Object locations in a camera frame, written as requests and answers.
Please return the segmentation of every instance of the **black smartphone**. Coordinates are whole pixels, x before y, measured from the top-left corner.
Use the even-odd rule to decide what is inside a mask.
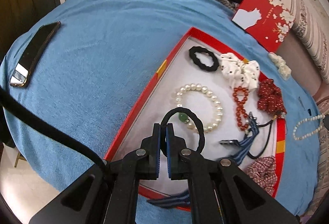
[[[19,59],[10,79],[10,86],[26,87],[28,85],[43,51],[59,27],[60,22],[55,22],[38,29]]]

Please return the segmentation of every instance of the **black cable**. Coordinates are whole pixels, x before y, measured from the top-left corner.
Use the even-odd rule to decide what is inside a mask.
[[[273,120],[271,119],[270,121],[268,121],[265,124],[257,125],[258,128],[263,128],[263,127],[266,127],[266,126],[270,125],[269,126],[269,133],[268,133],[268,138],[266,140],[265,146],[264,146],[263,150],[258,155],[254,156],[250,152],[247,153],[248,157],[250,157],[251,159],[256,160],[257,158],[259,158],[265,152],[265,150],[266,150],[266,148],[269,144],[269,138],[270,138],[270,135],[271,135],[272,124],[273,124]]]
[[[87,146],[81,142],[71,138],[69,135],[47,124],[36,115],[31,113],[28,109],[19,104],[12,96],[10,96],[4,89],[0,87],[0,104],[7,109],[10,113],[16,116],[19,120],[29,125],[37,132],[45,135],[46,137],[57,141],[72,150],[81,153],[85,157],[92,160],[99,168],[105,172],[106,166],[102,159]]]
[[[205,134],[203,131],[203,124],[200,119],[194,114],[190,109],[177,107],[170,110],[161,121],[160,129],[161,129],[161,136],[160,136],[160,148],[162,153],[167,156],[167,144],[166,144],[166,127],[168,124],[169,119],[176,113],[185,113],[187,116],[194,122],[196,128],[199,132],[199,144],[196,149],[198,153],[201,153],[203,148],[205,147],[206,139]]]
[[[211,59],[213,59],[213,65],[212,66],[206,66],[203,64],[200,59],[195,55],[195,53],[206,53],[208,54]],[[189,56],[193,60],[193,63],[195,63],[198,67],[200,67],[201,70],[208,71],[208,72],[214,72],[219,67],[219,61],[215,54],[206,48],[200,47],[200,46],[194,46],[189,49]]]

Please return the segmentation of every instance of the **metal screw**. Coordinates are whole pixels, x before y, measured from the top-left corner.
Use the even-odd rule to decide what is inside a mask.
[[[136,154],[138,156],[143,156],[146,154],[146,151],[144,149],[138,149],[138,150],[136,150]]]
[[[183,149],[183,150],[181,150],[181,154],[182,155],[190,155],[191,154],[191,150],[190,149]]]
[[[231,161],[228,160],[228,159],[222,159],[222,160],[220,160],[220,164],[222,166],[230,166],[231,165]]]

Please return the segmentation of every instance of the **cream scrunchie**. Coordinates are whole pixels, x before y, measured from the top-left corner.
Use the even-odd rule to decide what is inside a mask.
[[[291,69],[286,65],[286,61],[279,55],[276,55],[274,52],[269,53],[269,58],[279,68],[279,73],[284,80],[287,80],[291,75]]]
[[[256,61],[244,63],[233,53],[224,53],[219,58],[223,76],[231,88],[241,86],[253,91],[258,87],[259,64]]]

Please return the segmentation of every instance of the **pearl bracelet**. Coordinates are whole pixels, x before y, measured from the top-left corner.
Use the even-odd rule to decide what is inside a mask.
[[[317,116],[313,116],[313,117],[310,117],[310,118],[305,118],[302,121],[298,122],[297,125],[294,127],[293,132],[292,132],[292,136],[293,136],[294,140],[306,139],[307,137],[310,137],[310,136],[318,133],[324,127],[323,123],[321,122],[320,126],[316,130],[314,130],[310,133],[307,133],[306,135],[304,135],[302,137],[296,137],[296,130],[302,123],[307,122],[307,121],[315,121],[315,120],[318,120],[318,119],[324,119],[324,118],[325,118],[324,114],[319,114]]]
[[[184,87],[181,87],[180,90],[176,94],[177,95],[177,97],[176,97],[177,107],[183,107],[182,95],[190,90],[200,91],[203,94],[205,94],[208,98],[211,99],[211,101],[213,102],[213,104],[216,108],[215,116],[214,116],[212,123],[209,123],[205,127],[203,127],[203,130],[205,133],[207,133],[207,132],[210,132],[210,131],[216,129],[218,127],[218,124],[220,123],[220,121],[222,121],[223,108],[222,108],[221,103],[218,100],[217,96],[214,95],[213,91],[208,89],[207,86],[202,86],[201,84],[191,83],[191,84],[186,84]],[[184,121],[184,122],[187,124],[187,127],[189,129],[193,129],[193,131],[195,133],[198,133],[198,129],[196,128],[196,126],[194,125],[194,123],[192,121]]]

